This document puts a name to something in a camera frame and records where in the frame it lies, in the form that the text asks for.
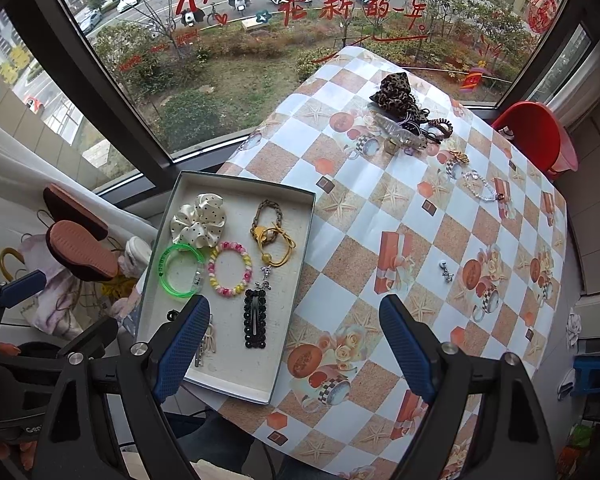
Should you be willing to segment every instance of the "window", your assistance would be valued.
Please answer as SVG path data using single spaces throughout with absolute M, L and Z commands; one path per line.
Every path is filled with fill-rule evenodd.
M 584 59 L 590 44 L 587 33 L 578 25 L 569 43 L 527 100 L 548 103 Z
M 496 103 L 562 3 L 286 1 L 85 0 L 77 9 L 65 0 L 112 79 L 174 158 L 257 126 L 347 44 L 455 99 Z
M 88 189 L 135 172 L 33 59 L 5 12 L 0 13 L 0 127 Z

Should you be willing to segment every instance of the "table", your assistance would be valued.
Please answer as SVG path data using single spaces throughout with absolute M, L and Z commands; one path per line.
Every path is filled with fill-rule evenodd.
M 403 70 L 345 47 L 220 169 L 309 189 L 317 203 L 270 405 L 187 385 L 266 444 L 350 480 L 389 478 L 426 411 L 382 335 L 381 298 L 397 294 L 440 341 L 468 354 L 497 359 L 506 349 L 515 352 L 532 376 L 551 328 L 565 254 L 560 193 L 484 121 L 412 74 L 420 107 L 430 118 L 450 120 L 451 138 L 421 156 L 355 150 L 361 136 L 381 133 L 367 104 L 393 72 Z M 466 153 L 470 167 L 509 201 L 479 200 L 467 180 L 450 180 L 447 150 Z M 440 260 L 454 275 L 450 283 Z M 482 302 L 495 310 L 475 322 L 474 305 Z M 295 360 L 311 348 L 302 345 L 323 354 L 305 378 L 286 365 L 290 355 Z M 462 465 L 479 401 L 468 399 L 447 476 Z

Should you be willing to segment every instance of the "bracelet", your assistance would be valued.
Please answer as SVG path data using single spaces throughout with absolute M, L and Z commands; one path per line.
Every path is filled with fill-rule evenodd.
M 282 259 L 279 262 L 274 262 L 271 259 L 271 254 L 266 253 L 262 247 L 262 244 L 264 242 L 264 240 L 267 239 L 267 233 L 269 231 L 274 231 L 276 233 L 279 233 L 282 235 L 282 237 L 285 239 L 286 242 L 286 253 L 285 255 L 282 257 Z M 286 264 L 286 262 L 289 260 L 289 256 L 291 256 L 291 251 L 293 249 L 296 248 L 296 243 L 291 239 L 291 236 L 289 236 L 288 234 L 285 233 L 285 231 L 282 229 L 282 227 L 278 227 L 278 226 L 273 226 L 273 227 L 262 227 L 262 226 L 257 226 L 254 229 L 254 233 L 256 235 L 256 240 L 258 242 L 258 248 L 260 250 L 260 254 L 262 255 L 262 261 L 265 265 L 270 265 L 271 267 L 280 267 L 283 266 L 284 264 Z
M 277 203 L 272 202 L 271 200 L 263 200 L 262 202 L 260 202 L 260 205 L 258 206 L 258 209 L 256 211 L 256 216 L 253 217 L 253 223 L 251 224 L 250 233 L 251 233 L 251 236 L 253 236 L 253 239 L 256 241 L 258 241 L 258 238 L 256 236 L 256 227 L 258 227 L 258 222 L 260 221 L 260 212 L 265 207 L 270 207 L 272 209 L 275 209 L 276 225 L 278 227 L 282 227 L 282 209 L 280 209 L 280 206 Z M 263 245 L 270 244 L 272 242 L 275 242 L 277 238 L 278 238 L 278 232 L 273 232 L 271 234 L 271 236 L 267 235 L 267 238 L 262 243 L 263 243 Z
M 232 250 L 242 256 L 242 260 L 244 261 L 245 269 L 244 276 L 240 283 L 238 283 L 234 288 L 226 288 L 225 286 L 221 286 L 216 279 L 216 258 L 218 254 L 220 254 L 224 250 Z M 222 242 L 219 243 L 218 246 L 214 247 L 211 251 L 211 255 L 209 256 L 209 264 L 207 266 L 209 271 L 209 283 L 216 290 L 218 294 L 222 296 L 236 296 L 240 294 L 245 288 L 247 288 L 247 283 L 251 281 L 251 257 L 247 253 L 244 247 L 236 242 Z
M 190 251 L 191 253 L 193 253 L 193 255 L 196 258 L 196 261 L 198 262 L 198 268 L 196 269 L 195 272 L 195 278 L 193 280 L 193 287 L 191 290 L 188 290 L 186 292 L 180 291 L 180 290 L 175 290 L 168 282 L 166 276 L 168 274 L 168 257 L 169 255 L 173 252 L 173 251 Z M 176 298 L 189 298 L 191 296 L 193 296 L 194 294 L 197 294 L 200 291 L 200 288 L 202 288 L 201 283 L 202 283 L 202 265 L 204 264 L 205 259 L 203 258 L 202 254 L 200 253 L 199 250 L 191 247 L 188 244 L 173 244 L 170 247 L 167 247 L 164 252 L 162 253 L 162 256 L 160 256 L 160 260 L 158 261 L 158 280 L 160 281 L 160 284 L 162 285 L 162 288 L 168 292 L 169 294 L 171 294 L 172 296 L 176 297 Z

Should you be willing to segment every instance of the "tray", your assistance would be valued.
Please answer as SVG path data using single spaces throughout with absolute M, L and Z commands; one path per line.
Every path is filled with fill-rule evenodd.
M 206 353 L 200 367 L 190 364 L 185 380 L 216 392 L 268 404 L 282 360 L 293 311 L 302 261 L 309 237 L 309 227 L 315 205 L 315 193 L 282 184 L 236 176 L 183 171 L 173 188 L 158 230 L 154 252 L 149 262 L 144 293 L 139 311 L 138 341 L 148 341 L 158 327 L 167 321 L 168 311 L 181 310 L 186 300 L 167 294 L 158 282 L 157 264 L 162 252 L 171 245 L 170 221 L 185 203 L 193 204 L 200 193 L 216 193 L 224 199 L 227 222 L 221 241 L 242 244 L 253 261 L 250 288 L 262 279 L 260 251 L 249 230 L 260 202 L 266 198 L 280 204 L 282 227 L 298 245 L 290 260 L 273 269 L 267 291 L 267 346 L 264 349 L 244 347 L 244 294 L 233 298 L 220 296 L 205 279 L 200 294 L 205 296 L 216 329 L 216 353 Z M 263 209 L 260 225 L 271 225 L 275 212 Z M 284 254 L 282 237 L 270 244 L 267 251 L 277 259 Z M 216 276 L 221 285 L 235 286 L 244 272 L 244 264 L 233 251 L 222 252 L 216 261 Z

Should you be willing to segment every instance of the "slipper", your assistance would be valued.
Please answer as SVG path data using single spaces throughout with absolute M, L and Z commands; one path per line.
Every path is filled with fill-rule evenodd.
M 61 220 L 46 231 L 51 255 L 84 282 L 108 282 L 118 274 L 115 253 L 99 244 L 81 225 Z
M 575 382 L 576 382 L 576 370 L 575 370 L 575 368 L 571 368 L 565 374 L 564 379 L 558 386 L 558 400 L 563 400 L 565 397 L 567 397 L 571 393 L 571 391 L 573 390 L 573 387 L 575 385 Z
M 42 198 L 45 200 L 51 218 L 56 222 L 70 220 L 80 224 L 96 240 L 104 240 L 109 234 L 109 228 L 102 220 L 56 184 L 46 186 L 42 192 Z

